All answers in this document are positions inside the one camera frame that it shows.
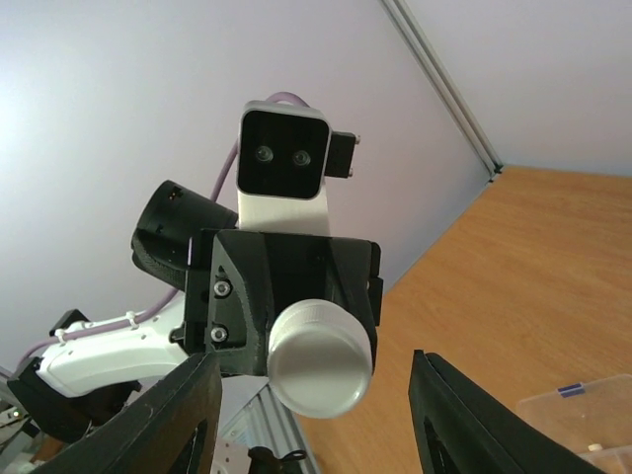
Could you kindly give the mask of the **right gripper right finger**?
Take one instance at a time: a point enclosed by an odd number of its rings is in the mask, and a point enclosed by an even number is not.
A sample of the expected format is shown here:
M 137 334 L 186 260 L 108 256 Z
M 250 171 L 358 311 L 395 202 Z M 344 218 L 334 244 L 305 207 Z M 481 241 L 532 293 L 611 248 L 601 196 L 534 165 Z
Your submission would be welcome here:
M 424 473 L 598 473 L 442 356 L 416 350 L 409 404 Z

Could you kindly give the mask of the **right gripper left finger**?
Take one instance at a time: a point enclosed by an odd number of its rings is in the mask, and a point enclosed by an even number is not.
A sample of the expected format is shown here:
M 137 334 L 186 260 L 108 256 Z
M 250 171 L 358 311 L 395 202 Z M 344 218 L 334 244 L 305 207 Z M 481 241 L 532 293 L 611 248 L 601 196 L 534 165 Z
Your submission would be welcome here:
M 192 355 L 129 408 L 35 471 L 208 473 L 221 398 L 217 358 Z

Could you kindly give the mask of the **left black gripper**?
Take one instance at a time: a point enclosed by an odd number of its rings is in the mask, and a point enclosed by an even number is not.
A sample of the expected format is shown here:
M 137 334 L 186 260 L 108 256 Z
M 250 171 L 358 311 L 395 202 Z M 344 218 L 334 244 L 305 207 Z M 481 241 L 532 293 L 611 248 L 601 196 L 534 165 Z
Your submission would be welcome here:
M 182 323 L 169 341 L 188 355 L 213 352 L 229 375 L 267 374 L 268 338 L 289 305 L 333 302 L 351 313 L 376 368 L 383 278 L 381 248 L 345 238 L 202 229 L 188 245 Z

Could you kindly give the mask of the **small white pill bottle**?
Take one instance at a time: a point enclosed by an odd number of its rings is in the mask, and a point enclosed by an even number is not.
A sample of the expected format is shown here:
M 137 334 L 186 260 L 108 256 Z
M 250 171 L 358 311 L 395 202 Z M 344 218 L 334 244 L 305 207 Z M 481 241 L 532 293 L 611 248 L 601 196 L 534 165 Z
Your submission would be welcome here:
M 372 373 L 368 334 L 341 306 L 305 299 L 273 323 L 267 377 L 290 411 L 312 419 L 340 417 L 366 394 Z

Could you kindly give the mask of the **clear plastic pill organizer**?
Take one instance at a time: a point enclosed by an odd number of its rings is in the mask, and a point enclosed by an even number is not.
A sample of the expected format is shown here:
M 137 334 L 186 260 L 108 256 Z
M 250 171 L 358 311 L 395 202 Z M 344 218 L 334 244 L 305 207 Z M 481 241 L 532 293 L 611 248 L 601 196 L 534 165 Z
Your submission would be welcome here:
M 631 376 L 577 382 L 519 401 L 516 413 L 606 473 L 631 471 Z M 600 443 L 602 451 L 589 452 Z

